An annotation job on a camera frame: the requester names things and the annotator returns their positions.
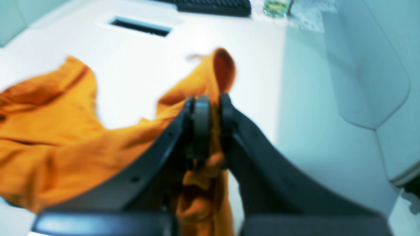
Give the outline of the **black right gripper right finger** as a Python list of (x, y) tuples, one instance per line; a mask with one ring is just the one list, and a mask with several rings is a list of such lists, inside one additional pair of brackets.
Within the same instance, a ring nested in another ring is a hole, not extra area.
[(290, 163), (228, 94), (221, 144), (244, 211), (241, 236), (391, 236), (379, 213), (323, 187)]

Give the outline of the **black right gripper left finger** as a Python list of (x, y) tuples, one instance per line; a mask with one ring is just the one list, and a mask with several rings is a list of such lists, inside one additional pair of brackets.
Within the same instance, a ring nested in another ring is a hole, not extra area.
[(177, 197), (188, 170), (209, 155), (210, 101), (189, 97), (170, 125), (129, 166), (93, 189), (47, 208), (41, 236), (180, 236)]

